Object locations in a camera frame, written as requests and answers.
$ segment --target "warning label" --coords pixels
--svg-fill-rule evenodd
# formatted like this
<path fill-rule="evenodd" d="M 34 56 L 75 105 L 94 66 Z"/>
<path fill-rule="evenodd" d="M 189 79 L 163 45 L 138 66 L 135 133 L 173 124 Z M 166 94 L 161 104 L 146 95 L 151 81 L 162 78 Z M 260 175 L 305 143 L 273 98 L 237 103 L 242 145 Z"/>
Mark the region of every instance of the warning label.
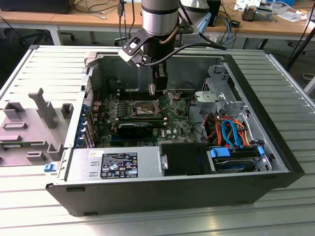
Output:
<path fill-rule="evenodd" d="M 100 171 L 101 178 L 138 177 L 137 158 L 136 152 L 103 154 Z"/>

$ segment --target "blue latch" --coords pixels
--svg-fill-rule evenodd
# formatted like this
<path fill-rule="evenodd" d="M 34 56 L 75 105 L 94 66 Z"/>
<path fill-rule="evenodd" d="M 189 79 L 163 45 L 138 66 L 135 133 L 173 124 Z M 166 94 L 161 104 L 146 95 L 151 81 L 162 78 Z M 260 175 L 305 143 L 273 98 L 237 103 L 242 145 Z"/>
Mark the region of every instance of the blue latch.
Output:
<path fill-rule="evenodd" d="M 231 154 L 227 147 L 216 147 L 210 151 L 210 155 L 212 158 L 215 157 L 230 157 Z"/>
<path fill-rule="evenodd" d="M 265 154 L 265 150 L 261 146 L 259 146 L 257 149 L 259 151 L 260 156 L 263 156 Z"/>
<path fill-rule="evenodd" d="M 55 164 L 46 164 L 44 172 L 54 172 L 56 171 L 56 165 Z"/>

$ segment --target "metal bracket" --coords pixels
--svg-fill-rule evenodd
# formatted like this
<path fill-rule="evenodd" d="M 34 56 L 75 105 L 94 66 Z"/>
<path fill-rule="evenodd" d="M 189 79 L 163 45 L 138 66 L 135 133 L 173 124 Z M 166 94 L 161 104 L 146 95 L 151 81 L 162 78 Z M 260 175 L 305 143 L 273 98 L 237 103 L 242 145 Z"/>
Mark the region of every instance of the metal bracket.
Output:
<path fill-rule="evenodd" d="M 133 56 L 148 39 L 153 37 L 154 35 L 148 34 L 144 29 L 137 31 L 123 46 L 124 53 L 128 56 Z"/>

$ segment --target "black cable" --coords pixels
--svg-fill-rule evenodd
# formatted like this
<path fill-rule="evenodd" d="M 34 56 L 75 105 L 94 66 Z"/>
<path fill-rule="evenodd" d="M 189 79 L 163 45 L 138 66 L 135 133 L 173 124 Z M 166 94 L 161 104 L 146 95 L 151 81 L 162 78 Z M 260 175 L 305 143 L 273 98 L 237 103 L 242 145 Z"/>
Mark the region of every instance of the black cable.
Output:
<path fill-rule="evenodd" d="M 184 15 L 186 16 L 186 19 L 187 19 L 187 21 L 189 22 L 189 24 L 190 24 L 190 25 L 193 25 L 193 23 L 192 23 L 192 21 L 191 21 L 189 15 L 187 14 L 187 12 L 186 12 L 186 10 L 185 10 L 183 4 L 181 3 L 181 1 L 179 1 L 179 6 L 180 6 L 180 8 L 182 9 Z"/>
<path fill-rule="evenodd" d="M 186 12 L 186 10 L 185 10 L 183 4 L 181 3 L 181 1 L 179 1 L 179 5 L 180 5 L 180 8 L 182 9 L 184 15 L 186 16 L 187 21 L 189 22 L 189 24 L 190 24 L 190 25 L 193 25 L 193 23 L 192 23 L 192 21 L 191 21 L 189 15 L 187 14 L 187 12 Z M 211 41 L 210 39 L 208 39 L 206 36 L 204 36 L 204 35 L 203 35 L 202 33 L 200 33 L 200 32 L 199 32 L 199 36 L 202 37 L 202 38 L 203 38 L 204 40 L 206 40 L 207 42 L 209 42 L 210 44 L 212 44 L 212 45 L 214 45 L 214 46 L 219 46 L 219 45 L 216 44 L 214 41 Z"/>
<path fill-rule="evenodd" d="M 126 11 L 125 11 L 125 2 L 124 0 L 120 0 L 122 3 L 122 7 L 123 7 L 123 15 L 124 15 L 124 26 L 125 26 L 125 38 L 126 38 L 126 42 L 128 40 L 128 36 L 127 36 L 127 26 L 126 26 Z"/>
<path fill-rule="evenodd" d="M 293 57 L 293 55 L 294 55 L 295 50 L 298 48 L 298 46 L 299 46 L 300 42 L 302 41 L 302 39 L 303 39 L 303 37 L 304 37 L 304 35 L 305 35 L 306 30 L 307 30 L 307 29 L 308 29 L 308 27 L 309 27 L 309 23 L 310 23 L 311 18 L 312 18 L 312 16 L 313 16 L 313 11 L 314 11 L 314 8 L 315 8 L 315 2 L 314 2 L 314 5 L 313 5 L 313 7 L 312 7 L 312 11 L 311 11 L 311 15 L 310 15 L 309 21 L 307 22 L 307 25 L 306 25 L 306 27 L 305 27 L 305 30 L 304 30 L 304 32 L 303 32 L 303 34 L 302 34 L 302 36 L 301 36 L 301 38 L 300 38 L 299 42 L 297 43 L 296 47 L 294 48 L 294 50 L 293 50 L 293 52 L 292 52 L 292 54 L 291 54 L 291 56 L 290 56 L 289 61 L 292 59 L 292 57 Z"/>
<path fill-rule="evenodd" d="M 227 13 L 227 11 L 226 11 L 226 9 L 225 9 L 225 6 L 224 6 L 222 3 L 221 3 L 221 6 L 223 7 L 224 12 L 223 12 L 223 11 L 220 11 L 220 10 L 219 10 L 219 12 L 222 12 L 223 14 L 225 14 L 226 17 L 222 16 L 221 14 L 220 14 L 220 16 L 221 16 L 222 18 L 225 18 L 226 21 L 227 21 L 227 23 L 230 24 L 231 21 L 232 21 L 232 18 L 231 18 L 231 16 Z M 223 42 L 223 39 L 224 39 L 224 37 L 225 37 L 227 31 L 228 31 L 228 25 L 226 25 L 226 31 L 224 32 L 224 35 L 223 35 L 222 39 L 219 41 L 219 44 L 222 45 L 222 44 L 224 44 L 224 43 L 227 42 L 227 39 Z"/>
<path fill-rule="evenodd" d="M 88 7 L 88 10 L 91 10 L 91 8 L 92 8 L 92 7 L 95 7 L 95 6 L 106 5 L 106 4 L 109 3 L 109 2 L 110 2 L 110 0 L 108 0 L 106 3 L 94 4 L 94 5 L 92 5 L 92 6 L 89 6 L 89 7 Z"/>
<path fill-rule="evenodd" d="M 222 47 L 218 44 L 210 44 L 210 43 L 191 43 L 191 44 L 187 44 L 184 45 L 178 49 L 176 49 L 175 51 L 171 52 L 169 55 L 167 55 L 166 57 L 162 58 L 161 60 L 158 60 L 156 62 L 153 63 L 144 63 L 141 62 L 142 66 L 154 66 L 154 65 L 158 65 L 160 63 L 162 63 L 163 61 L 169 59 L 170 57 L 174 56 L 175 54 L 179 53 L 180 51 L 182 51 L 185 48 L 191 48 L 191 47 L 195 47 L 195 46 L 202 46 L 202 47 L 211 47 L 211 48 L 216 48 L 216 49 L 221 49 L 221 50 L 226 50 L 226 47 Z"/>
<path fill-rule="evenodd" d="M 96 13 L 96 12 L 100 12 L 100 11 L 106 11 L 106 10 L 108 10 L 108 9 L 111 9 L 111 8 L 114 8 L 114 7 L 117 7 L 117 6 L 118 6 L 118 5 L 110 6 L 110 7 L 108 7 L 108 8 L 105 8 L 105 9 L 102 9 L 102 10 L 98 10 L 98 11 L 81 11 L 81 10 L 79 10 L 78 8 L 76 8 L 76 6 L 77 6 L 79 3 L 83 2 L 83 1 L 85 1 L 85 0 L 80 0 L 80 1 L 78 1 L 78 2 L 74 5 L 74 9 L 77 10 L 77 11 L 79 11 L 79 12 L 83 12 L 83 13 Z"/>
<path fill-rule="evenodd" d="M 188 84 L 188 85 L 192 86 L 195 90 L 198 90 L 198 89 L 195 87 L 195 85 L 193 85 L 191 82 L 184 81 L 184 82 L 181 82 L 181 83 L 179 83 L 179 84 L 177 85 L 176 91 L 178 90 L 179 86 L 180 86 L 180 85 L 183 85 L 183 84 Z"/>
<path fill-rule="evenodd" d="M 28 46 L 30 46 L 30 44 L 18 33 L 18 31 L 15 30 L 15 28 L 13 28 L 2 16 L 0 16 L 0 18 L 1 18 L 12 30 L 14 30 L 14 32 L 16 32 L 16 34 L 17 34 Z"/>
<path fill-rule="evenodd" d="M 199 32 L 199 36 L 202 37 L 204 40 L 206 40 L 208 43 L 211 43 L 212 45 L 216 45 L 216 43 L 210 39 L 208 39 L 206 36 L 204 36 L 202 33 Z"/>
<path fill-rule="evenodd" d="M 188 120 L 189 125 L 192 127 L 192 129 L 193 129 L 196 133 L 198 133 L 202 138 L 204 138 L 207 143 L 209 143 L 208 138 L 207 138 L 206 136 L 204 136 L 201 132 L 199 132 L 199 130 L 197 130 L 196 128 L 194 128 L 194 125 L 195 125 L 196 123 L 193 124 L 193 125 L 191 124 L 191 120 L 190 120 L 190 118 L 189 118 L 189 111 L 190 111 L 191 103 L 192 103 L 192 101 L 193 101 L 194 98 L 195 98 L 195 96 L 192 96 L 192 98 L 191 98 L 191 100 L 190 100 L 190 102 L 189 102 L 188 108 L 187 108 L 187 120 Z"/>
<path fill-rule="evenodd" d="M 123 42 L 123 36 L 122 36 L 122 17 L 121 16 L 119 16 L 119 35 L 120 35 L 120 41 L 123 46 L 124 42 Z"/>
<path fill-rule="evenodd" d="M 203 122 L 196 122 L 194 124 L 192 124 L 191 126 L 195 126 L 196 124 L 202 124 Z"/>
<path fill-rule="evenodd" d="M 133 28 L 134 22 L 135 22 L 135 14 L 134 14 L 134 0 L 131 0 L 131 4 L 132 4 L 132 24 L 129 28 L 129 32 L 128 32 L 128 37 L 131 38 L 131 30 Z"/>

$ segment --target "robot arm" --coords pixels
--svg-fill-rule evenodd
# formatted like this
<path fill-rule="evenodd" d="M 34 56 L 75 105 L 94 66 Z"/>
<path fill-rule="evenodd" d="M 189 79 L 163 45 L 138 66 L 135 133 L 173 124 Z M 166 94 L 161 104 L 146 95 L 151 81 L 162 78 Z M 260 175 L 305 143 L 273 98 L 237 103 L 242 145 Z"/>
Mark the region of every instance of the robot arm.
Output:
<path fill-rule="evenodd" d="M 163 91 L 167 87 L 168 75 L 166 71 L 166 60 L 174 54 L 175 38 L 177 34 L 197 34 L 192 25 L 183 17 L 179 20 L 179 8 L 183 8 L 186 18 L 189 18 L 180 0 L 142 0 L 142 26 L 133 37 L 131 37 L 122 49 L 119 56 L 129 65 L 151 66 L 153 83 L 149 85 L 150 95 L 156 91 Z M 190 44 L 191 46 L 212 46 L 225 49 L 209 40 L 210 44 Z M 151 58 L 151 63 L 146 63 L 145 55 Z"/>

